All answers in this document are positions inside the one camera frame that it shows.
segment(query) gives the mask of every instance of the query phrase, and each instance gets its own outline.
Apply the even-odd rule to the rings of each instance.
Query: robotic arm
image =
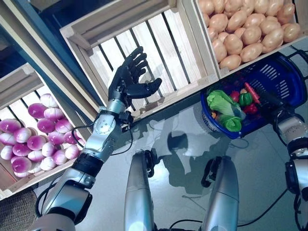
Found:
[[[43,205],[42,217],[31,231],[73,231],[85,217],[92,201],[87,191],[95,183],[95,177],[114,150],[120,137],[122,124],[130,125],[133,118],[126,109],[132,99],[154,94],[162,80],[139,84],[139,77],[147,65],[143,47],[138,47],[117,69],[109,87],[109,103],[101,107],[95,119],[93,133],[71,168],[68,168],[49,193]]]

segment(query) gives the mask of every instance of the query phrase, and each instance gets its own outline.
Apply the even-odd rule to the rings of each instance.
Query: green pepper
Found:
[[[252,98],[252,95],[247,92],[247,93],[244,93],[244,94],[240,94],[240,98],[239,98],[239,104],[241,107],[245,107],[245,106],[248,106],[252,103],[253,101],[253,98]]]

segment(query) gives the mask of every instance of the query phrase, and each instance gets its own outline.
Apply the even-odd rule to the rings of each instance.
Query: red pepper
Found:
[[[243,111],[244,111],[246,114],[252,114],[252,115],[253,115],[253,114],[255,114],[255,113],[258,112],[258,109],[257,109],[256,105],[255,105],[254,103],[252,103],[252,104],[246,106],[246,107],[243,109]]]
[[[252,95],[255,103],[260,104],[259,98],[260,96],[255,92],[255,90],[249,85],[249,83],[244,83],[246,90]]]

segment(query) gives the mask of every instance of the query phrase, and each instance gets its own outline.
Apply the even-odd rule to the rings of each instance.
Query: black joint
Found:
[[[103,166],[103,161],[87,153],[81,153],[72,168],[96,177]]]

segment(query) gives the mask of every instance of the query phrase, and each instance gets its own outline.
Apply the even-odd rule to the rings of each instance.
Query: wooden crate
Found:
[[[133,100],[136,119],[148,116],[218,81],[202,25],[187,0],[115,0],[61,29],[102,101],[108,83],[137,46],[148,55],[140,82],[157,77],[159,91]]]
[[[27,112],[27,106],[39,102],[39,96],[45,93],[53,95],[59,107],[73,126],[84,125],[78,113],[72,110],[65,99],[57,92],[51,92],[41,76],[29,65],[25,64],[8,75],[0,79],[0,119],[15,118],[20,120],[26,127],[37,130],[38,135],[45,135],[37,129],[37,121]],[[83,129],[81,136],[87,139],[90,131]],[[70,167],[74,160],[66,162],[64,165],[57,166],[50,171],[41,171],[29,175],[25,178],[18,178],[14,175],[12,165],[9,160],[0,158],[0,200],[9,197],[41,180],[50,177],[64,169]]]
[[[240,65],[238,68],[232,70],[232,71],[229,71],[227,68],[223,68],[223,69],[220,69],[219,68],[219,65],[218,65],[218,62],[215,58],[215,52],[214,52],[214,49],[213,49],[213,46],[212,46],[212,43],[211,43],[211,39],[208,35],[208,31],[207,31],[207,28],[206,28],[206,25],[205,25],[205,22],[204,22],[204,19],[203,19],[203,16],[202,16],[202,12],[200,10],[200,7],[199,7],[199,1],[198,0],[187,0],[185,1],[185,4],[189,5],[189,6],[193,6],[193,8],[195,9],[195,12],[197,13],[198,15],[198,18],[200,19],[201,21],[201,25],[202,25],[202,30],[203,30],[203,33],[205,34],[205,39],[206,39],[206,42],[208,43],[208,46],[209,46],[209,49],[210,49],[210,52],[212,53],[212,56],[213,56],[213,60],[214,60],[214,66],[216,68],[216,70],[218,71],[218,77],[219,79],[221,78],[224,78],[224,77],[227,77],[228,75],[240,70],[240,69],[243,69],[271,54],[274,54],[275,52],[278,52],[280,51],[281,49],[285,48],[285,47],[288,47],[294,43],[297,43],[305,38],[307,38],[307,35],[308,35],[308,1],[306,0],[295,0],[294,3],[295,3],[295,14],[297,15],[297,18],[298,18],[298,23],[300,24],[301,26],[301,33],[300,33],[300,36],[298,39],[292,41],[292,42],[289,42],[289,43],[286,43],[278,48],[276,48],[275,50],[271,51],[271,52],[268,52],[268,53],[265,53],[259,57],[257,57],[255,60],[251,61],[251,62],[247,62],[247,63],[244,63],[242,65]],[[284,0],[284,4],[287,4],[287,3],[292,3],[292,0]]]

